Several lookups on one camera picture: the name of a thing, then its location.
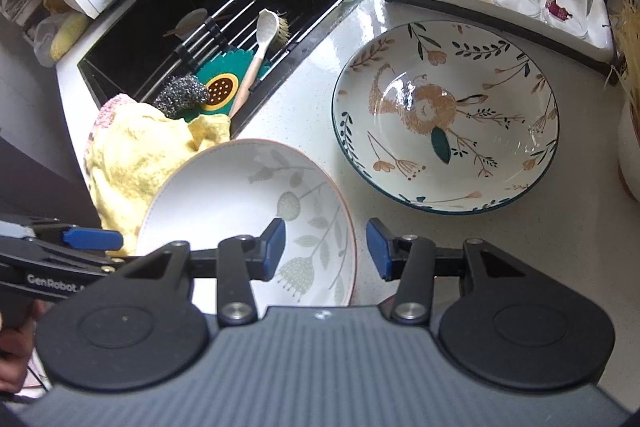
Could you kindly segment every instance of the floral plate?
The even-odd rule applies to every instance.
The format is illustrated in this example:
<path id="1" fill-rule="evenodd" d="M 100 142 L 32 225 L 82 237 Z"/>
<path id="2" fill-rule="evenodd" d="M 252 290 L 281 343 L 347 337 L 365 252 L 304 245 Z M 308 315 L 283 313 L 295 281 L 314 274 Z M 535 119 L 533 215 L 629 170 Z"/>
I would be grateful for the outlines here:
<path id="1" fill-rule="evenodd" d="M 260 235 L 274 217 L 287 240 L 275 277 L 252 281 L 260 315 L 267 306 L 346 306 L 353 292 L 353 225 L 334 182 L 303 153 L 282 143 L 241 139 L 188 160 L 146 211 L 136 254 L 182 239 L 193 250 L 227 237 Z M 216 281 L 196 279 L 193 303 L 216 312 Z"/>
<path id="2" fill-rule="evenodd" d="M 391 198 L 443 214 L 510 203 L 558 145 L 556 98 L 527 54 L 452 21 L 393 28 L 338 78 L 334 131 L 359 174 Z"/>

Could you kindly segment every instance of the sink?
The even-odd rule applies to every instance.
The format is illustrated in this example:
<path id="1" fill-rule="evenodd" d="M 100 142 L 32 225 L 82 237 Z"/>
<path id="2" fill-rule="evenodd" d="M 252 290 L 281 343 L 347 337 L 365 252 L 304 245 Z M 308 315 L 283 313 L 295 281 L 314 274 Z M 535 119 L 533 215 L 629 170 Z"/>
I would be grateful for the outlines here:
<path id="1" fill-rule="evenodd" d="M 121 92 L 139 102 L 150 102 L 172 74 L 190 73 L 225 50 L 255 50 L 258 12 L 263 8 L 274 10 L 287 19 L 291 37 L 282 49 L 267 54 L 269 71 L 256 80 L 248 101 L 232 119 L 235 136 L 360 1 L 139 0 L 94 44 L 80 61 L 79 69 L 100 105 Z M 222 45 L 198 50 L 199 55 L 189 61 L 178 49 L 180 41 L 163 35 L 185 14 L 201 7 L 220 18 Z"/>

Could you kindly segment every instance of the pot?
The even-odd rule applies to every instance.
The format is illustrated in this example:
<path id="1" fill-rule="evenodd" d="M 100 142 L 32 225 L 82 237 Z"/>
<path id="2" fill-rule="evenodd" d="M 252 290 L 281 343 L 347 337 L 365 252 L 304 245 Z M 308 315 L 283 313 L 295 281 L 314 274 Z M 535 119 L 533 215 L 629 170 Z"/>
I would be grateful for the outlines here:
<path id="1" fill-rule="evenodd" d="M 640 139 L 632 118 L 633 108 L 625 103 L 618 125 L 618 175 L 625 192 L 640 201 Z"/>

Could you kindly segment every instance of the countertop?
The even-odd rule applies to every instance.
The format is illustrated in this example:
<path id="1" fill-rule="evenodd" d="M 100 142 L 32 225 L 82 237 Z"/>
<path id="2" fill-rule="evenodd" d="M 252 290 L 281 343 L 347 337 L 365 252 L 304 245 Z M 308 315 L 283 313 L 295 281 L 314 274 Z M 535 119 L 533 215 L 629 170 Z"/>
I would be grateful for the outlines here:
<path id="1" fill-rule="evenodd" d="M 105 28 L 126 10 L 98 19 L 58 64 L 65 116 L 78 161 L 97 107 L 75 67 Z M 521 38 L 508 38 L 539 65 L 558 101 L 558 153 L 545 177 L 524 197 L 493 212 L 441 216 L 413 210 L 367 184 L 342 155 L 331 123 L 335 81 L 351 55 L 374 36 L 414 20 L 452 19 L 442 13 L 384 0 L 364 0 L 297 68 L 247 124 L 240 138 L 277 140 L 299 149 L 336 182 L 356 229 L 358 263 L 354 304 L 378 303 L 395 283 L 378 277 L 364 237 L 370 217 L 395 233 L 419 233 L 443 247 L 483 237 L 575 289 L 607 311 L 616 346 L 600 381 L 622 405 L 640 405 L 640 204 L 617 174 L 616 129 L 622 90 L 603 89 L 604 78 L 571 59 Z M 452 299 L 455 285 L 436 285 L 436 298 Z"/>

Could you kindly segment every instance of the towel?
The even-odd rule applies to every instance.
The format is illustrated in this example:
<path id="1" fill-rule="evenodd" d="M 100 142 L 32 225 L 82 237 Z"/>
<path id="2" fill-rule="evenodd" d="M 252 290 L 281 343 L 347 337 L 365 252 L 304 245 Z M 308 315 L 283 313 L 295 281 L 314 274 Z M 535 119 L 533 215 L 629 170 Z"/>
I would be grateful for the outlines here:
<path id="1" fill-rule="evenodd" d="M 120 96 L 100 112 L 84 162 L 102 227 L 118 230 L 132 255 L 146 210 L 164 181 L 193 155 L 229 141 L 229 117 L 170 120 L 146 103 Z"/>

